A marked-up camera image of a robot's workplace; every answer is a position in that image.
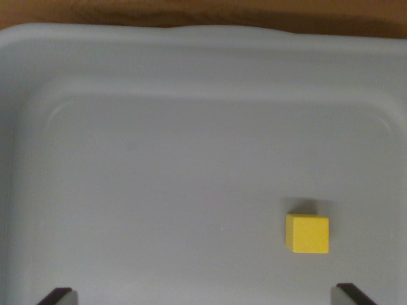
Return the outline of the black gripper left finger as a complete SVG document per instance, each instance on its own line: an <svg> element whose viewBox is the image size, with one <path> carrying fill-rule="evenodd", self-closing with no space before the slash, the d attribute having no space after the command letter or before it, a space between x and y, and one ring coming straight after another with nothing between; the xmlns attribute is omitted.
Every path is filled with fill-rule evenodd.
<svg viewBox="0 0 407 305"><path fill-rule="evenodd" d="M38 302L38 305L78 305L78 293L70 287L57 287Z"/></svg>

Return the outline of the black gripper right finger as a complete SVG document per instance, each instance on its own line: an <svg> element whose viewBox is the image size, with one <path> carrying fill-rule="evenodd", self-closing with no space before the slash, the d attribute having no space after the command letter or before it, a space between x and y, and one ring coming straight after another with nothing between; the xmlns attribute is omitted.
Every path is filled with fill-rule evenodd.
<svg viewBox="0 0 407 305"><path fill-rule="evenodd" d="M338 283L331 288L331 305L377 305L353 283Z"/></svg>

